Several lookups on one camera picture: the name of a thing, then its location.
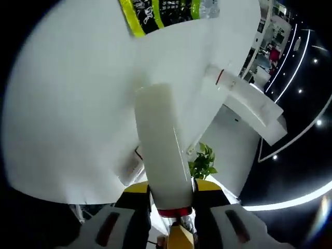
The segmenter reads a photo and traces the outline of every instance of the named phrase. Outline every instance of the round white table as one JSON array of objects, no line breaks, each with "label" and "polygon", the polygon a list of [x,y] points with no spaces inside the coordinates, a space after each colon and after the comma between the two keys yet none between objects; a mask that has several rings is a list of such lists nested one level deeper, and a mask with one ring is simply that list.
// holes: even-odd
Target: round white table
[{"label": "round white table", "polygon": [[[116,0],[67,0],[50,10],[8,82],[2,145],[12,187],[54,202],[115,202],[125,188],[118,172],[139,144],[135,91],[172,84],[181,121],[209,63],[240,72],[257,32],[259,2],[219,5],[219,18],[139,39]],[[191,127],[183,129],[187,146]]]}]

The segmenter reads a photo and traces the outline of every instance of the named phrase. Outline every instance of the green leaves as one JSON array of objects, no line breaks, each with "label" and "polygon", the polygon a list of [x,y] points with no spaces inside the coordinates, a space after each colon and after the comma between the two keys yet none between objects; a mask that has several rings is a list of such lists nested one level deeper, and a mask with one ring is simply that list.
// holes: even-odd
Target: green leaves
[{"label": "green leaves", "polygon": [[215,174],[215,173],[218,173],[218,171],[214,167],[209,167],[209,173]]},{"label": "green leaves", "polygon": [[201,152],[196,152],[197,158],[194,162],[189,163],[190,174],[194,178],[206,179],[210,174],[217,173],[217,170],[213,167],[215,154],[212,148],[206,144],[199,143]]},{"label": "green leaves", "polygon": [[201,149],[202,152],[205,152],[206,145],[203,143],[199,143],[199,148]]}]

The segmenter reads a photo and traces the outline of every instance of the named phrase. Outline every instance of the white cylindrical object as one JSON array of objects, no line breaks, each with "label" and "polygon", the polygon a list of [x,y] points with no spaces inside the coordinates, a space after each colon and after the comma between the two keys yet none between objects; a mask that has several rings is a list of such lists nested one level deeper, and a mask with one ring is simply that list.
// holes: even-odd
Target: white cylindrical object
[{"label": "white cylindrical object", "polygon": [[145,171],[158,210],[191,206],[192,183],[171,86],[157,84],[139,90],[135,104],[136,126]]}]

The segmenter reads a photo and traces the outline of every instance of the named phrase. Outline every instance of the led strip light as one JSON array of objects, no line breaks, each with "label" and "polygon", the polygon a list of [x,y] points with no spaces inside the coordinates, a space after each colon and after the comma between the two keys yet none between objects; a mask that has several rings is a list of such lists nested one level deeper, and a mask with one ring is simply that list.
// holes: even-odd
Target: led strip light
[{"label": "led strip light", "polygon": [[285,61],[287,60],[287,57],[288,57],[288,55],[289,55],[289,52],[291,51],[291,48],[292,48],[292,45],[293,45],[293,42],[294,42],[294,38],[295,38],[295,34],[296,34],[296,29],[297,29],[297,24],[295,24],[294,35],[293,35],[293,38],[292,38],[292,42],[290,43],[290,46],[289,46],[288,52],[287,52],[287,54],[286,54],[286,56],[285,56],[285,59],[284,59],[284,61],[282,62],[282,64],[281,64],[281,66],[280,66],[278,72],[276,73],[276,75],[275,75],[273,81],[272,81],[271,84],[268,86],[268,88],[266,89],[265,92],[267,92],[267,91],[270,89],[270,87],[271,87],[272,84],[274,83],[276,77],[278,76],[279,72],[281,71],[281,68],[284,66]]},{"label": "led strip light", "polygon": [[303,51],[303,54],[302,54],[302,57],[301,57],[301,60],[299,62],[299,64],[297,65],[297,68],[295,69],[295,72],[293,74],[293,76],[291,77],[291,79],[289,80],[288,84],[286,85],[285,89],[281,92],[281,94],[279,95],[279,97],[275,100],[275,103],[278,102],[278,100],[281,98],[281,96],[284,94],[284,92],[287,90],[287,88],[290,86],[290,84],[292,83],[295,75],[297,74],[297,71],[299,70],[301,64],[302,64],[302,61],[306,55],[306,51],[307,51],[307,48],[308,48],[308,43],[309,43],[309,38],[310,38],[310,30],[308,30],[308,37],[307,37],[307,42],[306,42],[306,46],[305,46],[305,50]]},{"label": "led strip light", "polygon": [[297,205],[301,205],[301,204],[307,203],[309,201],[312,201],[312,200],[326,194],[331,189],[332,189],[332,181],[312,193],[309,193],[305,196],[302,196],[302,197],[299,197],[299,198],[296,198],[296,199],[293,199],[290,201],[284,201],[284,202],[280,202],[280,203],[260,205],[260,206],[244,206],[244,208],[248,211],[267,211],[267,210],[285,209],[285,208],[289,208],[291,206],[297,206]]}]

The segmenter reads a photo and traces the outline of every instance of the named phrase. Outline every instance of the white wall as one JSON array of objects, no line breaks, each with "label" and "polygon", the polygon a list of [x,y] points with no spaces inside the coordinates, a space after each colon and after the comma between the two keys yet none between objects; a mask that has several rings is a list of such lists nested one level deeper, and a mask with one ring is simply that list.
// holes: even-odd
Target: white wall
[{"label": "white wall", "polygon": [[259,5],[261,8],[267,9],[267,8],[269,8],[270,1],[273,1],[273,0],[259,0]]},{"label": "white wall", "polygon": [[271,21],[274,22],[276,26],[278,26],[279,28],[282,28],[285,33],[289,30],[291,30],[291,25],[285,21],[284,19],[282,19],[281,17],[274,15],[271,17]]},{"label": "white wall", "polygon": [[216,154],[218,173],[212,176],[236,196],[248,177],[258,141],[259,135],[226,106],[222,106],[203,134],[201,142],[208,144]]},{"label": "white wall", "polygon": [[261,37],[263,36],[263,34],[261,32],[256,33],[255,38],[253,40],[253,44],[251,45],[252,48],[254,49],[258,49],[260,44],[261,44]]}]

